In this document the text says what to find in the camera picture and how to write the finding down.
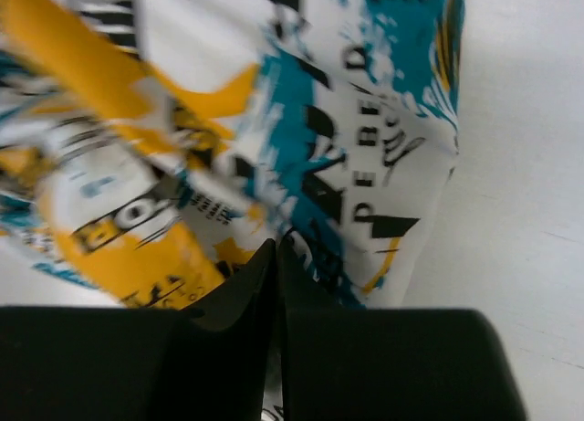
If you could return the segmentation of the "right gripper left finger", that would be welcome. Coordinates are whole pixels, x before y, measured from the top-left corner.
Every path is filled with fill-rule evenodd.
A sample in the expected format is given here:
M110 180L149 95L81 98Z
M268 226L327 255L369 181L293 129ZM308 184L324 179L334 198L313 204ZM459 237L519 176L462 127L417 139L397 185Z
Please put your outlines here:
M257 420L274 311L267 240L185 310L1 309L4 420Z

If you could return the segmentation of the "white patterned printed shorts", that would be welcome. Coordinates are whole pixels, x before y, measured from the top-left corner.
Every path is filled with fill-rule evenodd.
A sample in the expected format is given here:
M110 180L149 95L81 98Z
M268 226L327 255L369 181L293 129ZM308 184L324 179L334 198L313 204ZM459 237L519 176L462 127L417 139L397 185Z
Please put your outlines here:
M185 310L269 239L399 309L459 154L464 8L1 0L1 309ZM257 420L287 420L275 275Z

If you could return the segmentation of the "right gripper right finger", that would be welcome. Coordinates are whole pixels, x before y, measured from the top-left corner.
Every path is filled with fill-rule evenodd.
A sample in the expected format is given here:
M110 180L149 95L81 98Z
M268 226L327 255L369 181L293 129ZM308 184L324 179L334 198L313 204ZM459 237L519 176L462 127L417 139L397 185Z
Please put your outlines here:
M339 305L276 253L287 420L524 420L493 325L469 309Z

